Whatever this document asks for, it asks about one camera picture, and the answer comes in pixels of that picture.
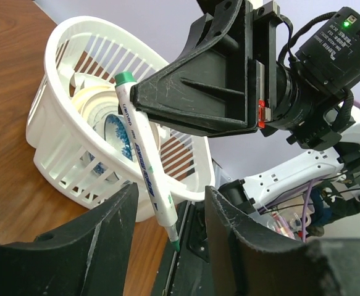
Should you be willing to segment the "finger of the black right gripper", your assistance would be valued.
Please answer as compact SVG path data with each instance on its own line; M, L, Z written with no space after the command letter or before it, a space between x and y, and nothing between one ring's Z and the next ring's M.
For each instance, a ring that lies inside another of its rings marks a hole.
M195 20L177 62L246 62L248 2L199 1L204 15Z
M131 102L149 119L210 138L255 133L257 110L238 54L188 54L131 88Z

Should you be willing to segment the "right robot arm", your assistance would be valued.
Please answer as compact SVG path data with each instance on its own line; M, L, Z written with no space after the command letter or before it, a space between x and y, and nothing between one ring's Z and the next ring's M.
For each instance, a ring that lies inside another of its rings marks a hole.
M350 7L310 20L299 31L276 2L200 1L171 64L131 88L151 121L196 136L290 133L304 152L275 168L220 187L246 213L264 213L311 180L360 171L360 13ZM276 28L288 40L276 49Z

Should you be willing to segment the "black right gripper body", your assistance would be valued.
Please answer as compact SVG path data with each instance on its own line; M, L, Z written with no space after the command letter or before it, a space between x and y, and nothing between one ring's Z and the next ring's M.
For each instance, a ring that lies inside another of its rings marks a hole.
M248 95L256 101L256 127L265 136L292 130L300 123L300 86L295 74L277 60L276 31L286 25L291 38L293 26L274 1L258 8L250 1L244 4Z

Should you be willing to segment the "green-end white pen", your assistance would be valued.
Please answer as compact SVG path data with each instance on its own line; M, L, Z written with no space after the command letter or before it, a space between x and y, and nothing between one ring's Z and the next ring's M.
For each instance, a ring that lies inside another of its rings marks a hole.
M142 111L137 111L131 102L130 95L134 85L136 85L136 79L130 72L121 72L115 76L115 92L119 100L119 107L126 120L128 136L136 152L141 175L157 222L165 228L170 243L178 252L180 239L176 226L177 211L148 116Z

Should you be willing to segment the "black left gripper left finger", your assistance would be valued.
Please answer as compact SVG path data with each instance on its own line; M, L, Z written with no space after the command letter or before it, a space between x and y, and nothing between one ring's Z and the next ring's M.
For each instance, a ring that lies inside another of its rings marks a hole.
M0 295L122 295L137 204L131 183L33 242L0 245Z

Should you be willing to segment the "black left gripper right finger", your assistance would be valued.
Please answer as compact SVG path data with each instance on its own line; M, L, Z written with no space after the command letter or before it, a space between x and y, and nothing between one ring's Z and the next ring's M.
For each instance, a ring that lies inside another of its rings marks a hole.
M290 239L212 186L205 221L216 295L360 295L360 238Z

